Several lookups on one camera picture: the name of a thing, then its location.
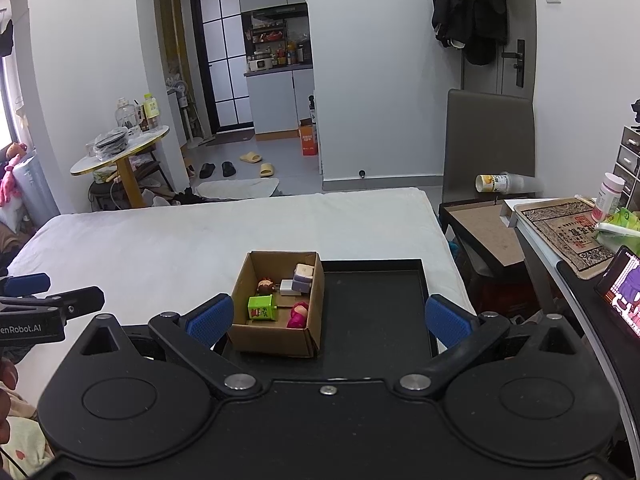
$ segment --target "yellow slipper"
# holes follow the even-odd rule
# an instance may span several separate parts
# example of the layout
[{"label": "yellow slipper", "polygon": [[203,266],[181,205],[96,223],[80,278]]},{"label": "yellow slipper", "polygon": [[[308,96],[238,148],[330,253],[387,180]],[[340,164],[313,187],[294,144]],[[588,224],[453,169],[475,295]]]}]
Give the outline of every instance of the yellow slipper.
[{"label": "yellow slipper", "polygon": [[262,157],[255,152],[249,152],[240,157],[240,160],[243,162],[248,162],[249,164],[255,164],[256,162],[260,162]]},{"label": "yellow slipper", "polygon": [[260,176],[273,176],[273,173],[274,173],[273,164],[269,164],[268,162],[265,162],[263,165],[260,166]]}]

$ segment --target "cartoon image on screen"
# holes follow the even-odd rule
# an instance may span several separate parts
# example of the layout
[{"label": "cartoon image on screen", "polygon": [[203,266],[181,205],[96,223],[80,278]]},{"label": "cartoon image on screen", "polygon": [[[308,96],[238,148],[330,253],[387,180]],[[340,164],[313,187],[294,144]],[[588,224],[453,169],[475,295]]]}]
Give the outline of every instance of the cartoon image on screen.
[{"label": "cartoon image on screen", "polygon": [[617,278],[605,293],[605,300],[640,337],[640,259],[631,252],[621,253],[607,275]]}]

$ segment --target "pink toy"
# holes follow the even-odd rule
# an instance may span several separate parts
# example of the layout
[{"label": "pink toy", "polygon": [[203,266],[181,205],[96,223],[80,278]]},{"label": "pink toy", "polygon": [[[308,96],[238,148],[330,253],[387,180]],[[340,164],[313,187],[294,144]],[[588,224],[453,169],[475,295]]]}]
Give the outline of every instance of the pink toy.
[{"label": "pink toy", "polygon": [[15,186],[14,167],[18,165],[23,156],[24,153],[18,153],[4,167],[4,177],[0,182],[0,207],[11,202],[12,196],[20,196],[20,190]]},{"label": "pink toy", "polygon": [[291,307],[291,319],[287,323],[287,328],[304,328],[306,326],[306,318],[309,315],[309,306],[304,301],[296,303]]}]

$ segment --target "smartphone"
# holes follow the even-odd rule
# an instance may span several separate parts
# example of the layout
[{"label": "smartphone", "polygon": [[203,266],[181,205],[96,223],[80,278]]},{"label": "smartphone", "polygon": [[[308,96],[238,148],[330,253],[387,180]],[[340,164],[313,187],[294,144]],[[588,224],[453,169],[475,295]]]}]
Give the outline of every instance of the smartphone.
[{"label": "smartphone", "polygon": [[620,247],[595,289],[640,338],[640,258]]}]

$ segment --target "stack of plates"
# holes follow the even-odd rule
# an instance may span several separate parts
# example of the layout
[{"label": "stack of plates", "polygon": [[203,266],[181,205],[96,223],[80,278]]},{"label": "stack of plates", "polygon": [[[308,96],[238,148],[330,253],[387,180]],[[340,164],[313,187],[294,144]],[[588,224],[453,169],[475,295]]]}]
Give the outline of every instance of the stack of plates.
[{"label": "stack of plates", "polygon": [[127,129],[116,128],[107,134],[101,134],[95,139],[95,155],[105,160],[127,149]]}]

